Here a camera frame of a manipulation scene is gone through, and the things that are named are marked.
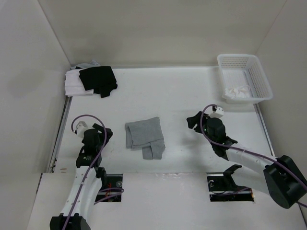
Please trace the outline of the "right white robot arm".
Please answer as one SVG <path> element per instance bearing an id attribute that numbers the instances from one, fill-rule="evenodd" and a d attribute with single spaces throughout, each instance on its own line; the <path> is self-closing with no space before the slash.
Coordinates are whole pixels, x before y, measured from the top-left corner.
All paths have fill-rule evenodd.
<path id="1" fill-rule="evenodd" d="M 307 181 L 292 158 L 265 156 L 243 149 L 226 134 L 219 117 L 199 111 L 187 118 L 190 129 L 202 134 L 214 153 L 234 165 L 223 173 L 225 188 L 255 188 L 268 194 L 279 206 L 289 209 L 307 193 Z"/>

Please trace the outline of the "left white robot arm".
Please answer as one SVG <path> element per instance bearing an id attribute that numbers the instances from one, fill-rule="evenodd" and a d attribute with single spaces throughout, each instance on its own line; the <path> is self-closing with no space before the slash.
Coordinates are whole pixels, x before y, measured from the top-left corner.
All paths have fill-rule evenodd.
<path id="1" fill-rule="evenodd" d="M 89 128 L 81 121 L 75 133 L 82 138 L 83 146 L 76 160 L 69 196 L 60 214 L 51 218 L 51 230 L 89 230 L 88 217 L 98 192 L 107 187 L 106 170 L 100 167 L 101 150 L 113 136 L 112 130 L 98 124 Z"/>

